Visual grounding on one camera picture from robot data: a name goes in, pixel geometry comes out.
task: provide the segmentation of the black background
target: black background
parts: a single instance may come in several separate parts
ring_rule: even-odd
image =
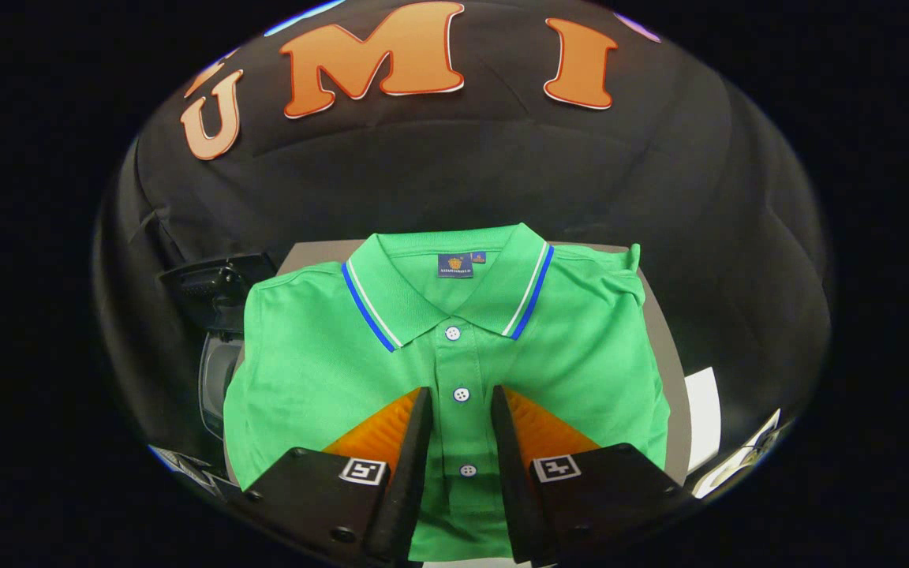
[[[315,565],[182,488],[130,434],[87,341],[93,216],[138,127],[314,4],[0,6],[0,565]],[[606,4],[771,116],[816,181],[840,269],[801,427],[613,564],[909,565],[909,4]]]

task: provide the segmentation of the shirt placket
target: shirt placket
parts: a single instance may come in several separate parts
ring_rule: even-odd
[[[494,510],[499,472],[490,455],[477,334],[458,317],[441,321],[436,334],[436,385],[439,395],[444,478],[451,513]]]

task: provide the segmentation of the blue collar stripe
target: blue collar stripe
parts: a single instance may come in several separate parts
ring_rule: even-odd
[[[545,262],[542,263],[542,272],[538,274],[538,282],[535,283],[535,289],[531,293],[531,299],[528,301],[528,307],[524,310],[524,316],[521,316],[521,321],[518,321],[518,327],[515,328],[514,334],[511,338],[517,341],[517,338],[521,337],[521,331],[524,331],[524,327],[528,323],[528,319],[531,317],[531,312],[535,309],[535,302],[538,301],[538,292],[542,289],[542,282],[545,280],[545,271],[549,269],[549,261],[552,261],[552,245],[549,245],[549,252],[546,252]]]
[[[357,294],[357,288],[353,285],[353,279],[350,278],[350,269],[346,268],[346,263],[342,263],[342,276],[343,278],[346,278],[346,286],[350,288],[350,294],[353,295],[353,301],[357,302],[360,313],[364,314],[364,320],[367,320],[367,324],[371,327],[371,330],[374,331],[374,335],[378,337],[382,342],[382,345],[386,346],[389,352],[394,352],[395,346],[391,345],[388,338],[385,338],[385,334],[381,332],[381,328],[378,327],[378,324],[374,323],[374,319],[371,317],[371,314],[367,312],[367,307],[364,306],[364,302],[360,299],[360,294]]]

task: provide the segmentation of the screw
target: screw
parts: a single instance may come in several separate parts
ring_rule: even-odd
[[[351,544],[357,542],[357,536],[353,534],[353,531],[347,529],[345,526],[336,526],[336,528],[331,531],[331,538],[337,540],[340,543]]]

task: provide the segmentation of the orange soft finger pad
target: orange soft finger pad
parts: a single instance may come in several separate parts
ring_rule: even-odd
[[[504,387],[514,420],[521,461],[528,471],[531,461],[549,456],[566,456],[598,450],[599,446],[555,414]]]
[[[322,452],[387,462],[394,476],[395,468],[398,467],[398,456],[402,450],[402,441],[409,425],[409,414],[412,413],[412,405],[418,395],[417,388],[376,411]]]

